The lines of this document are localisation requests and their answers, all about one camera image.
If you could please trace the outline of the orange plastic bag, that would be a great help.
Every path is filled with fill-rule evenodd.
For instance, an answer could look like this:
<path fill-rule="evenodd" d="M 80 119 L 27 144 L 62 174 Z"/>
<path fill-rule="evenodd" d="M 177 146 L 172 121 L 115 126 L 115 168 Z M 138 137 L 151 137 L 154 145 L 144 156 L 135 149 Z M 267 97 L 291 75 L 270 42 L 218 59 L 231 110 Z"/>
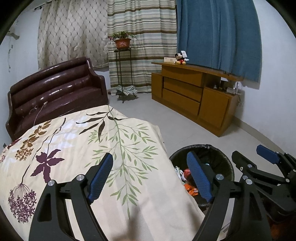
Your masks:
<path fill-rule="evenodd" d="M 199 194 L 199 190 L 188 181 L 184 184 L 184 187 L 192 197 L 197 196 Z"/>

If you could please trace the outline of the red plastic bag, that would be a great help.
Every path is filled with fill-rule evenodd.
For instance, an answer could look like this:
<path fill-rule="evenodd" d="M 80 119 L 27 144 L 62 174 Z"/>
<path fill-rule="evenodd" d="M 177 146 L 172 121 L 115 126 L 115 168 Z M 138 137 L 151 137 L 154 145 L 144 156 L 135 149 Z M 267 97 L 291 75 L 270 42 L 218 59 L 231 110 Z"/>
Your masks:
<path fill-rule="evenodd" d="M 189 169 L 184 170 L 184 177 L 187 180 L 191 175 L 191 171 Z"/>

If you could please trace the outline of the green white wrapper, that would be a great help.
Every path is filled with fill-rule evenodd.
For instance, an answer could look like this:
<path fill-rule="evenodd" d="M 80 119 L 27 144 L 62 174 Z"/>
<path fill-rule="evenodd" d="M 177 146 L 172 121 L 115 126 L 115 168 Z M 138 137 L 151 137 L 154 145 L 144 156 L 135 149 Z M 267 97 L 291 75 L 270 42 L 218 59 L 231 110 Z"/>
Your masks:
<path fill-rule="evenodd" d="M 184 177 L 184 172 L 178 166 L 175 166 L 175 172 L 177 173 L 177 176 L 180 178 L 182 182 L 187 181 L 186 178 Z"/>

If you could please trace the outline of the black lined trash bin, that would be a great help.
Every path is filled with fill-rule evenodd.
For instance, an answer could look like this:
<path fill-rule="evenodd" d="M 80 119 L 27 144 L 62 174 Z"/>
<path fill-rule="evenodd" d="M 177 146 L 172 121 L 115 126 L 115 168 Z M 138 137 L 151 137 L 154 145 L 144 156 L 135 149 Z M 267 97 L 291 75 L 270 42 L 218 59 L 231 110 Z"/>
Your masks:
<path fill-rule="evenodd" d="M 178 166 L 182 171 L 189 169 L 187 165 L 187 154 L 189 152 L 194 152 L 202 163 L 212 168 L 215 174 L 222 174 L 225 179 L 230 181 L 234 180 L 234 169 L 230 160 L 222 151 L 210 144 L 195 144 L 175 151 L 170 156 L 173 167 Z M 192 175 L 190 175 L 187 181 L 197 188 Z M 209 207 L 209 203 L 200 194 L 193 198 L 201 211 L 205 211 Z"/>

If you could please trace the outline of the white router on cabinet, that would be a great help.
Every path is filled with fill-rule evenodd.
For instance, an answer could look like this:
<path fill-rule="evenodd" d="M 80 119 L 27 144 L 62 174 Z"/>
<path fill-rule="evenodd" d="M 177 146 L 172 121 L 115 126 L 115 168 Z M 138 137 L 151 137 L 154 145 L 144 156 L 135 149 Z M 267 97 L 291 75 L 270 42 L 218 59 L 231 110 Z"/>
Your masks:
<path fill-rule="evenodd" d="M 226 92 L 230 94 L 238 95 L 240 87 L 241 87 L 241 83 L 235 82 L 232 87 L 227 87 Z"/>

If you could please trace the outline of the floral beige tablecloth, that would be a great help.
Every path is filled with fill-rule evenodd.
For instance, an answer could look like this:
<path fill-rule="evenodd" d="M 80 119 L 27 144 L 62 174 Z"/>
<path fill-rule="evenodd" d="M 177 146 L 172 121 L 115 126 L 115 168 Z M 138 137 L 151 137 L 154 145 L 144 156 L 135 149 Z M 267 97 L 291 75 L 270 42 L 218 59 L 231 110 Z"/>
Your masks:
<path fill-rule="evenodd" d="M 204 219 L 159 128 L 108 105 L 44 120 L 5 147 L 1 209 L 23 240 L 192 240 Z"/>

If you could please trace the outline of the wooden TV cabinet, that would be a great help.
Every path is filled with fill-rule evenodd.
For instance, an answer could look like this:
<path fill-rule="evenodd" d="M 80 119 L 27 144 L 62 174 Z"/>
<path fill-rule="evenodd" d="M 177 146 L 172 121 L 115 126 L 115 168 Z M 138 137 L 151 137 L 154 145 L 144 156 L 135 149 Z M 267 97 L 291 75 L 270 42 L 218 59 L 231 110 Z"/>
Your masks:
<path fill-rule="evenodd" d="M 222 136 L 232 123 L 239 96 L 224 90 L 221 79 L 238 77 L 197 65 L 160 65 L 161 71 L 151 74 L 152 99 Z"/>

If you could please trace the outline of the dark red leather sofa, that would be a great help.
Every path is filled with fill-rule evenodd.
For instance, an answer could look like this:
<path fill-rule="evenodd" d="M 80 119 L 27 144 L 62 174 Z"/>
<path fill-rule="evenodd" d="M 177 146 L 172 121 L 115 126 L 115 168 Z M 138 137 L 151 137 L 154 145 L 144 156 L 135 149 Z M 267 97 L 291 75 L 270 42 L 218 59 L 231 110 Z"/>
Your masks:
<path fill-rule="evenodd" d="M 33 126 L 109 103 L 105 78 L 80 57 L 45 68 L 10 87 L 6 130 L 12 140 Z"/>

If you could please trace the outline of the blue curtain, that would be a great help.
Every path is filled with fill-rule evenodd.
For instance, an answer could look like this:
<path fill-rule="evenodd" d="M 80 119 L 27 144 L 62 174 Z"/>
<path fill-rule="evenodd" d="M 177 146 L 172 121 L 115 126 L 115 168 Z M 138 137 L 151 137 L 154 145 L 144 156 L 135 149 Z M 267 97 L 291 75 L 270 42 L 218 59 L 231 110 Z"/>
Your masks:
<path fill-rule="evenodd" d="M 259 82 L 262 44 L 253 1 L 177 1 L 177 49 L 189 63 Z"/>

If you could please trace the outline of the Mickey Mouse plush toy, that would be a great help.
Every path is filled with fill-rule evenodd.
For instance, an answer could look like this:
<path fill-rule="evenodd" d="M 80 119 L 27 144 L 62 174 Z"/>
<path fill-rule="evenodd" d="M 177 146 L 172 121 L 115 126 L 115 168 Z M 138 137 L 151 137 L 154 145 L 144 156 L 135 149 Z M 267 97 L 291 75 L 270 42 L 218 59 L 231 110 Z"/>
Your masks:
<path fill-rule="evenodd" d="M 186 65 L 189 59 L 187 58 L 187 54 L 183 51 L 175 54 L 175 65 Z"/>

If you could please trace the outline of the checkered cloth on stand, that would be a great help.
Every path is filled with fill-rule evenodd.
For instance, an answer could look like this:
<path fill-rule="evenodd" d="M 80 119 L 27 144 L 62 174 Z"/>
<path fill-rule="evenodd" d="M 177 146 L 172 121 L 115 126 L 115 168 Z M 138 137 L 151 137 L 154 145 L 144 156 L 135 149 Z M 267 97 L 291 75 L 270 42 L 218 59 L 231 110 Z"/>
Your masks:
<path fill-rule="evenodd" d="M 135 95 L 137 94 L 137 90 L 135 88 L 134 85 L 130 85 L 130 86 L 121 86 L 118 85 L 118 87 L 116 88 L 117 91 L 119 91 L 120 93 L 123 93 L 124 95 L 128 96 L 128 95 Z"/>

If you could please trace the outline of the small white box on cabinet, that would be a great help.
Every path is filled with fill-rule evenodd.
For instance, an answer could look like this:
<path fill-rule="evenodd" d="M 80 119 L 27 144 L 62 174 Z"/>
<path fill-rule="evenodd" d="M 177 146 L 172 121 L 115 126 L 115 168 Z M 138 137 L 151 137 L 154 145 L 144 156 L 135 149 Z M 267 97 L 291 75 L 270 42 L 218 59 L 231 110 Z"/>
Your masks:
<path fill-rule="evenodd" d="M 164 57 L 164 63 L 175 64 L 176 58 L 175 57 Z"/>

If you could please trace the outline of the beige patterned curtain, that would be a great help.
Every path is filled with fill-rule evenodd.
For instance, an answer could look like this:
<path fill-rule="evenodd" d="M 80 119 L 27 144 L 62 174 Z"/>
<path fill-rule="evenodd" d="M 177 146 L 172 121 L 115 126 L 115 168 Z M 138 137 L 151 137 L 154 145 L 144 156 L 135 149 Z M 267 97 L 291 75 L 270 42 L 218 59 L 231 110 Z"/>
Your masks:
<path fill-rule="evenodd" d="M 107 1 L 50 1 L 38 29 L 39 69 L 86 57 L 94 69 L 108 66 Z"/>

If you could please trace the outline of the striped curtain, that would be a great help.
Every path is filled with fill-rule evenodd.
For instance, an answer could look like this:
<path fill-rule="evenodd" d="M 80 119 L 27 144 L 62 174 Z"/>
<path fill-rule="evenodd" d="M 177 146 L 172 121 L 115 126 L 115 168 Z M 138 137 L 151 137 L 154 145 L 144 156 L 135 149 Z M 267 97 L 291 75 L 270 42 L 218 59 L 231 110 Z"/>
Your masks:
<path fill-rule="evenodd" d="M 139 92 L 151 91 L 151 74 L 161 70 L 164 57 L 177 50 L 177 17 L 175 1 L 108 1 L 108 35 L 126 31 L 136 35 L 130 51 L 119 56 L 116 45 L 108 46 L 111 90 L 134 85 Z"/>

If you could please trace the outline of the potted plant orange pot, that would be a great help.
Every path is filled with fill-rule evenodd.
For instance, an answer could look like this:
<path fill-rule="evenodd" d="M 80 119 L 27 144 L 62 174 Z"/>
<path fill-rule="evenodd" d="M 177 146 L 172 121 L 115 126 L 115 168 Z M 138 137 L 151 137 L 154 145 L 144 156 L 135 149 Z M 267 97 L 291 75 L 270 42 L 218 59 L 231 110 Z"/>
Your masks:
<path fill-rule="evenodd" d="M 131 40 L 136 38 L 136 35 L 126 31 L 117 31 L 109 36 L 109 39 L 115 43 L 118 51 L 127 50 L 130 47 Z"/>

